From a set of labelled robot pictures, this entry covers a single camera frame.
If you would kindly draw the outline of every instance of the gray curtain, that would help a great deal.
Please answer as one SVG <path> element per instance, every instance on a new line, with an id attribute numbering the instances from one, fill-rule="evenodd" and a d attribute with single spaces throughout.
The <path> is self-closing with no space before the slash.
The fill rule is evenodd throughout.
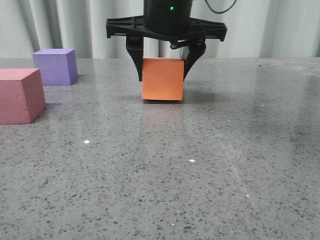
<path id="1" fill-rule="evenodd" d="M 234 0 L 208 0 L 223 10 Z M 143 14 L 143 0 L 0 0 L 0 58 L 31 58 L 47 48 L 74 48 L 78 58 L 129 58 L 125 37 L 106 38 L 106 19 Z M 205 58 L 320 56 L 320 0 L 238 0 L 217 15 L 194 0 L 191 16 L 228 27 L 208 39 Z M 146 38 L 144 55 L 180 57 L 168 42 Z"/>

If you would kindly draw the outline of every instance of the foam block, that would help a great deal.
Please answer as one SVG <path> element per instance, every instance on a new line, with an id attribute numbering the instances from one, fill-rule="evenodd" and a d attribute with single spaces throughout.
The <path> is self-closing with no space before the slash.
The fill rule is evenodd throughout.
<path id="1" fill-rule="evenodd" d="M 44 86 L 70 86 L 78 78 L 74 49 L 43 49 L 33 54 L 33 62 Z"/>
<path id="2" fill-rule="evenodd" d="M 38 68 L 0 68 L 0 125 L 30 124 L 45 108 Z"/>
<path id="3" fill-rule="evenodd" d="M 144 58 L 142 69 L 142 99 L 182 100 L 184 67 L 184 61 L 178 58 Z"/>

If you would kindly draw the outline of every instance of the granite table surface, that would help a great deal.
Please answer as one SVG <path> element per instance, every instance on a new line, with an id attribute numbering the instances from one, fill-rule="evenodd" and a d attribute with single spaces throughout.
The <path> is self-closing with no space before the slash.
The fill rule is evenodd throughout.
<path id="1" fill-rule="evenodd" d="M 320 58 L 203 58 L 179 102 L 130 59 L 77 65 L 0 125 L 0 240 L 320 239 Z"/>

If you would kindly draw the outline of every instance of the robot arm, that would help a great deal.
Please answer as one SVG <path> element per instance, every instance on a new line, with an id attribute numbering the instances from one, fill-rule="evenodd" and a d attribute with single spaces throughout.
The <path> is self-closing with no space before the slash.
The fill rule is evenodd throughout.
<path id="1" fill-rule="evenodd" d="M 187 47 L 184 78 L 206 51 L 206 39 L 225 40 L 224 23 L 190 17 L 193 0 L 144 0 L 143 15 L 107 19 L 107 37 L 126 36 L 126 49 L 142 81 L 144 37 L 169 41 L 171 49 Z"/>

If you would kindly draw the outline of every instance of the pink foam block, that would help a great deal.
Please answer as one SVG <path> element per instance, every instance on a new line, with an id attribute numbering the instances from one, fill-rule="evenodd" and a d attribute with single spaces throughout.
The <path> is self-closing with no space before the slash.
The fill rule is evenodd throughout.
<path id="1" fill-rule="evenodd" d="M 0 125 L 30 124 L 45 108 L 38 68 L 0 68 Z"/>

